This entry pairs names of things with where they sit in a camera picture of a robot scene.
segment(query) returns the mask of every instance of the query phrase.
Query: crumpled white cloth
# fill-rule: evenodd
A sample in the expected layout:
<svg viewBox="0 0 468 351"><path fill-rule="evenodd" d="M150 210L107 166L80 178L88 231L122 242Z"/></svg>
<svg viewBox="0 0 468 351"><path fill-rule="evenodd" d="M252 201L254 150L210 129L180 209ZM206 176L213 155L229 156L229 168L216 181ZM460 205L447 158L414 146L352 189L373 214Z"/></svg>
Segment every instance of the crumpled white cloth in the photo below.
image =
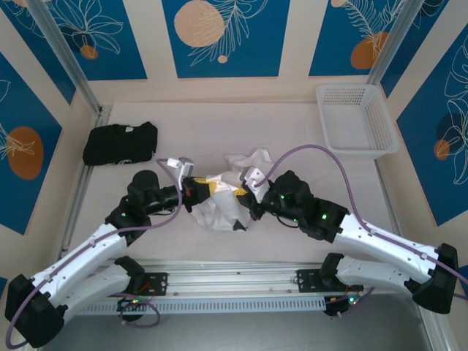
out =
<svg viewBox="0 0 468 351"><path fill-rule="evenodd" d="M219 175L209 175L207 181L216 182L216 191L203 203L192 208L192 215L202 227L212 230L233 231L236 221L249 226L249 210L243 207L233 192L241 186L240 176L245 167L254 166L266 174L272 167L270 155L258 148L250 156L227 154L224 156L229 170Z"/></svg>

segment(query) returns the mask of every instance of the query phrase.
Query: table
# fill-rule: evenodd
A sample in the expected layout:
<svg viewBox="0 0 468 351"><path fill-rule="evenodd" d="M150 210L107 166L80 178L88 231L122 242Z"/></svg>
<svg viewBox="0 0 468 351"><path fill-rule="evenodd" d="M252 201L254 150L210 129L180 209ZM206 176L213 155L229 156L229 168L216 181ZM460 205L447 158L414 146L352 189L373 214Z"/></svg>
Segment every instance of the table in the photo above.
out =
<svg viewBox="0 0 468 351"><path fill-rule="evenodd" d="M226 171L225 154L250 154L256 148L266 148L276 160L299 145L325 145L318 107L312 103L117 103L108 123L137 126L146 121L159 129L156 157L187 156L195 162L194 176ZM341 160L363 218L391 231L374 160L361 156ZM126 194L133 175L144 169L157 172L161 187L171 185L154 160L93 169L70 249L96 230ZM279 176L289 169L308 182L316 197L350 208L341 173L326 154L299 151L286 159L275 174ZM163 219L151 220L156 223ZM320 263L329 252L363 256L346 247L311 239L300 230L280 225L269 215L252 222L246 232L215 232L199 227L183 210L168 226L146 232L125 254L140 260Z"/></svg>

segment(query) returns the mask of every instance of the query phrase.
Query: white leaf drawing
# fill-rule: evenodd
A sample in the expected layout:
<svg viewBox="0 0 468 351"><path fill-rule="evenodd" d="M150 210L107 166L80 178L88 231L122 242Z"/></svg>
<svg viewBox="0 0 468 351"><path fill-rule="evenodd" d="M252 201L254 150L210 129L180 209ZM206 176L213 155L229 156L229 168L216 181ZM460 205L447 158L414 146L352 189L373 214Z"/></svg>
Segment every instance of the white leaf drawing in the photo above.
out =
<svg viewBox="0 0 468 351"><path fill-rule="evenodd" d="M444 4L444 2L445 0L432 0L432 1L426 0L423 3L423 6L421 7L421 9L419 10L419 13L416 15L415 20L412 22L413 26L419 29L421 26L423 17L437 16L437 14L442 9L442 5Z"/></svg>
<svg viewBox="0 0 468 351"><path fill-rule="evenodd" d="M454 185L468 181L468 36L456 51L445 82L451 125L438 143L436 156L453 156Z"/></svg>
<svg viewBox="0 0 468 351"><path fill-rule="evenodd" d="M9 87L10 82L8 80L0 80L0 103L7 97ZM14 156L16 151L34 155L34 151L31 150L33 146L34 141L32 143L22 143L8 135L0 123L0 159L4 159L8 154Z"/></svg>
<svg viewBox="0 0 468 351"><path fill-rule="evenodd" d="M214 61L220 57L229 58L238 46L242 45L243 38L249 38L249 25L247 20L258 15L265 9L268 0L262 0L262 4L255 10L253 4L259 0L212 0L208 4L213 5L224 21L224 32L222 36L211 45L192 48L189 57L193 57L190 66L208 59ZM204 25L214 20L212 15L201 19Z"/></svg>
<svg viewBox="0 0 468 351"><path fill-rule="evenodd" d="M405 0L387 0L383 10L378 12L372 0L347 0L341 7L348 12L352 26L357 28L362 38L372 43L373 57L376 58L382 47L382 35L397 18Z"/></svg>
<svg viewBox="0 0 468 351"><path fill-rule="evenodd" d="M20 6L13 0L2 0L5 4L5 7L16 17L16 20L22 25L24 28L32 31L38 37L44 38L44 35L40 31L39 27L37 26L36 22L34 21L31 13L29 13L28 9L24 6Z"/></svg>
<svg viewBox="0 0 468 351"><path fill-rule="evenodd" d="M0 1L7 5L23 27L43 38L27 8L13 0ZM116 55L121 52L120 45L112 36L122 31L124 23L101 15L101 0L52 0L45 2L45 6L73 51L83 54L81 48L86 45L93 50L101 48ZM96 52L85 57L94 59L97 57Z"/></svg>

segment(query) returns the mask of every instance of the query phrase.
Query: mesh basket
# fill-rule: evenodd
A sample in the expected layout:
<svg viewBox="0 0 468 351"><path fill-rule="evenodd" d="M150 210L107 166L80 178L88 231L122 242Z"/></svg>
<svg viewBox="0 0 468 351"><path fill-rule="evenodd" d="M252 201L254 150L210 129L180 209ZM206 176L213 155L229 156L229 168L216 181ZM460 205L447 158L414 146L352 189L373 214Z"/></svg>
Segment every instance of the mesh basket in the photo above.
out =
<svg viewBox="0 0 468 351"><path fill-rule="evenodd" d="M337 154L373 158L399 149L382 92L370 84L320 84L317 103L325 143Z"/></svg>

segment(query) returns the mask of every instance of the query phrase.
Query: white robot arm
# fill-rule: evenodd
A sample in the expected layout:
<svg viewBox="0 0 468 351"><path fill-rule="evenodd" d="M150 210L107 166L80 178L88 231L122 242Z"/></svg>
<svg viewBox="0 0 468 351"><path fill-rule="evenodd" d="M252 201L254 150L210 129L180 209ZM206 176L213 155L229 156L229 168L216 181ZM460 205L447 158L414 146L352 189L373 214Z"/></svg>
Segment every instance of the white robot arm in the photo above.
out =
<svg viewBox="0 0 468 351"><path fill-rule="evenodd" d="M190 177L182 163L172 163L184 175L178 177L178 188L181 186L183 204L190 212L192 206L210 196L209 185ZM193 162L185 164L192 169ZM385 287L411 295L414 302L433 312L450 311L456 277L427 258L458 269L456 250L452 246L442 244L434 248L418 244L366 223L370 229L367 230L346 208L314 197L309 186L292 171L274 183L256 186L264 177L257 169L248 169L241 175L245 181L244 192L239 192L238 200L250 210L253 220L261 219L265 213L290 219L311 238L350 246L384 262L329 254L320 269L320 279L329 291L342 291L343 287L357 284ZM33 347L47 344L65 322L90 303L122 291L136 293L141 288L144 270L129 257L122 257L103 272L88 277L137 240L145 232L144 227L148 229L149 215L173 210L178 205L176 186L160 189L156 173L149 170L137 173L127 190L128 195L85 243L30 279L20 275L10 283L5 311L9 321L28 294L42 285L15 323ZM414 247L422 254L408 251L401 244ZM88 249L69 262L84 247ZM60 274L51 277L56 267L65 263Z"/></svg>

